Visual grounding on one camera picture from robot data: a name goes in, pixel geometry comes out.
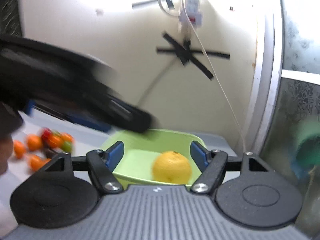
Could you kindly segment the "left hand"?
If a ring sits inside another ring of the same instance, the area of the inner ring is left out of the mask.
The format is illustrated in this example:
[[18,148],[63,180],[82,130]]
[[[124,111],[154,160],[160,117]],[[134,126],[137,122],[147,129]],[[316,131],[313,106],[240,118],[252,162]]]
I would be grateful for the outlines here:
[[0,140],[0,175],[3,175],[8,169],[8,159],[13,152],[13,140],[11,136]]

